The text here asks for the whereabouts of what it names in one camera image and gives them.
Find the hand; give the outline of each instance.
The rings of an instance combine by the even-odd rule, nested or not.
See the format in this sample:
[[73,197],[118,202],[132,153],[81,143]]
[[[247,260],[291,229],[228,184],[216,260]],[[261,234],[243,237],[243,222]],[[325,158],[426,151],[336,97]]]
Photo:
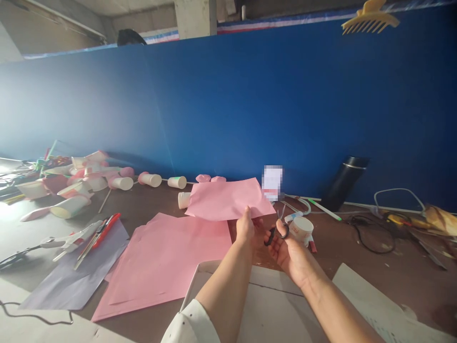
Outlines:
[[253,249],[263,244],[263,220],[251,219],[251,208],[246,206],[243,216],[237,221],[237,241],[248,242]]
[[[286,234],[286,228],[281,220],[276,221],[276,227],[281,235]],[[270,235],[270,231],[265,232],[265,243]],[[268,252],[301,290],[309,286],[310,279],[315,280],[316,273],[313,270],[313,263],[310,261],[313,257],[293,238],[292,233],[285,240],[275,236],[271,245],[268,246]]]

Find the blue wall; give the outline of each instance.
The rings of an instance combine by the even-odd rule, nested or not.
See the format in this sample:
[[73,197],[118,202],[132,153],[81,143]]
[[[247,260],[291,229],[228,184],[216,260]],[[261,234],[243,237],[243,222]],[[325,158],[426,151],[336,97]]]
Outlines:
[[[320,197],[347,154],[372,163],[349,201],[405,187],[457,211],[456,6],[396,13],[381,34],[342,21],[0,66],[0,154],[96,149],[163,177],[260,178]],[[410,207],[407,198],[383,204]]]

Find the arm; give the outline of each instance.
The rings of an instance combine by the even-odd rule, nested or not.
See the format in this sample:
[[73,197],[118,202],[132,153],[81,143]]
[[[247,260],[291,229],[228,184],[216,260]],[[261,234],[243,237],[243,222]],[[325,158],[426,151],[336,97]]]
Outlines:
[[[282,222],[276,226],[286,233]],[[325,275],[311,253],[291,236],[275,236],[268,247],[273,259],[301,289],[331,343],[384,343],[344,294]]]
[[237,221],[237,239],[220,266],[195,297],[206,310],[221,343],[237,341],[248,283],[252,255],[257,245],[263,244],[259,222],[251,220],[249,207]]

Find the left hand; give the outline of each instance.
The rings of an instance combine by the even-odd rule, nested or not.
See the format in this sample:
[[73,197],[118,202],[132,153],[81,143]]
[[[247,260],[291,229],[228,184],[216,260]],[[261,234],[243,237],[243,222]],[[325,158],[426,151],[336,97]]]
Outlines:
[[253,249],[263,245],[265,229],[261,218],[251,219],[251,208],[246,206],[243,216],[237,221],[237,241],[248,242]]

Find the glue gun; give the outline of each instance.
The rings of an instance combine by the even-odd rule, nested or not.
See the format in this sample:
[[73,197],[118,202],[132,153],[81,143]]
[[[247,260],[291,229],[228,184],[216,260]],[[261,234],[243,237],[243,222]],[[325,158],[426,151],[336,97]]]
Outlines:
[[84,243],[89,237],[91,237],[94,232],[100,227],[103,221],[95,222],[89,225],[84,230],[81,230],[77,233],[73,233],[69,236],[54,238],[48,237],[41,241],[42,248],[62,248],[63,252],[58,255],[53,261],[58,261],[62,258],[65,254],[74,251],[77,249],[82,243]]

